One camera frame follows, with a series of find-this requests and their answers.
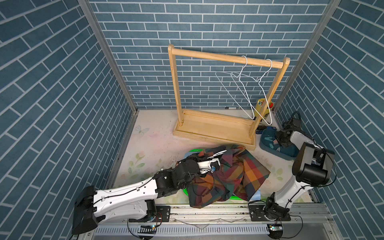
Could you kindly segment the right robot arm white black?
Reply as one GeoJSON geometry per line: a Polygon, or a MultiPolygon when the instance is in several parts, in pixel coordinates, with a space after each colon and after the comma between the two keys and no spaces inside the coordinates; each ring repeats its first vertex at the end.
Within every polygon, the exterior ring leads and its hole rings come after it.
{"type": "Polygon", "coordinates": [[[329,183],[331,173],[337,171],[335,153],[318,145],[314,138],[302,131],[298,111],[283,123],[282,130],[263,130],[260,147],[285,160],[294,160],[291,178],[267,198],[264,213],[268,219],[285,218],[292,204],[306,191],[332,184],[329,183]]]}

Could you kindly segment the light blue shirt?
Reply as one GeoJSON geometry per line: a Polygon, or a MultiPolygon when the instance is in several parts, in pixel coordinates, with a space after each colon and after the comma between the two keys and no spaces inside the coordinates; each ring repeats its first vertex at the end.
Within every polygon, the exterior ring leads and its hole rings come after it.
{"type": "Polygon", "coordinates": [[[257,190],[254,195],[250,198],[250,202],[251,201],[259,201],[261,200],[261,191],[260,190],[257,190]]]}

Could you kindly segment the dark multicolour plaid shirt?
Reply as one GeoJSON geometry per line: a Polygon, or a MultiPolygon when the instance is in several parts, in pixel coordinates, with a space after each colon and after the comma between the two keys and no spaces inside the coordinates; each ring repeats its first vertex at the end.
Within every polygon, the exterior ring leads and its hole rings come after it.
{"type": "Polygon", "coordinates": [[[244,146],[224,145],[205,149],[199,157],[210,157],[227,150],[217,158],[221,167],[204,177],[196,177],[187,186],[189,203],[192,208],[201,209],[215,202],[227,201],[232,195],[249,201],[270,175],[244,146]]]}

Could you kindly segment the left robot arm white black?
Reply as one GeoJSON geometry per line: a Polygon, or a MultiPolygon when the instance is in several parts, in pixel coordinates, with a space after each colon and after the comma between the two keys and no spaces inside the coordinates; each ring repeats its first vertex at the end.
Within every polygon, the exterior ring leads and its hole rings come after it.
{"type": "Polygon", "coordinates": [[[195,178],[213,173],[220,166],[219,158],[193,154],[174,168],[161,170],[136,184],[109,190],[88,186],[75,200],[72,235],[87,233],[110,221],[148,222],[157,214],[155,199],[176,194],[195,178]]]}

